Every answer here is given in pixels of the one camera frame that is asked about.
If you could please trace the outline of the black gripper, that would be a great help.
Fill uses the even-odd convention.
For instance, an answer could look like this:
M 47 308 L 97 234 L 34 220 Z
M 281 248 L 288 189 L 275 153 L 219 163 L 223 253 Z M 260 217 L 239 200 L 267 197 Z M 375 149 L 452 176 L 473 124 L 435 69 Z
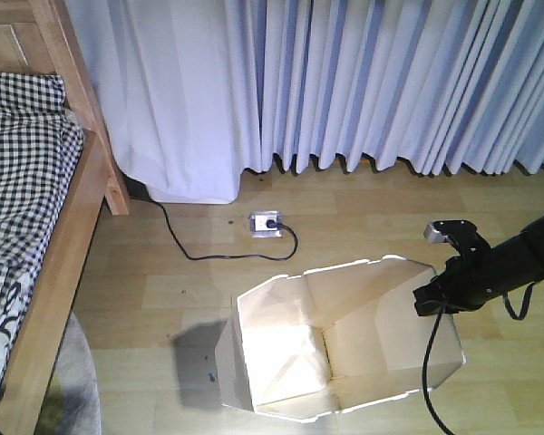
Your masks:
M 494 289 L 484 284 L 476 271 L 456 256 L 446 262 L 445 270 L 428 284 L 413 291 L 414 309 L 419 316 L 471 312 L 494 298 Z

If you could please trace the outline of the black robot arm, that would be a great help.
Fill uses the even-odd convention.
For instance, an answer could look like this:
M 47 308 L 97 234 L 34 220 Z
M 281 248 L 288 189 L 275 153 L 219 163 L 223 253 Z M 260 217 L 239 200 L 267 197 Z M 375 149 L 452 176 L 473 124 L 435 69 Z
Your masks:
M 430 243 L 448 243 L 459 255 L 449 258 L 445 270 L 429 284 L 413 291 L 419 316 L 469 312 L 523 285 L 544 280 L 544 216 L 518 235 L 491 247 L 468 220 L 429 223 L 424 237 Z

